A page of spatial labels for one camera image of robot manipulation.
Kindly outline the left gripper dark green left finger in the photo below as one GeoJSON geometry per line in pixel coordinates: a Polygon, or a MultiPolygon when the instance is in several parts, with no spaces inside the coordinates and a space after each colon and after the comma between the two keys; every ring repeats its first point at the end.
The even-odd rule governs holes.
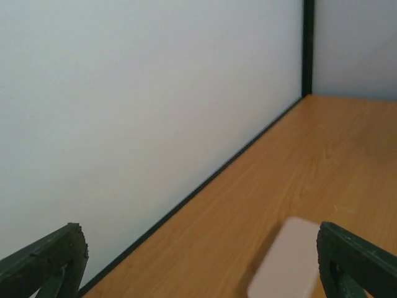
{"type": "Polygon", "coordinates": [[[1,260],[1,297],[77,297],[88,261],[78,223],[68,223],[1,260]]]}

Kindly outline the pink glasses case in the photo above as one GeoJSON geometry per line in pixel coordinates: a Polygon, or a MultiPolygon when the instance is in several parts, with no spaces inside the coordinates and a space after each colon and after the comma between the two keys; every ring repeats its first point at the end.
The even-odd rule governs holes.
{"type": "Polygon", "coordinates": [[[290,217],[248,286],[248,297],[311,297],[319,276],[319,224],[290,217]]]}

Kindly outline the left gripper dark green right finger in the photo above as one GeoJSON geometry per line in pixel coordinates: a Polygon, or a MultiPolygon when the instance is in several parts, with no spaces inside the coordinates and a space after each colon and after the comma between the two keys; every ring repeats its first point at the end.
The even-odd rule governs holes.
{"type": "Polygon", "coordinates": [[[395,255],[326,221],[316,245],[327,297],[396,297],[395,255]]]}

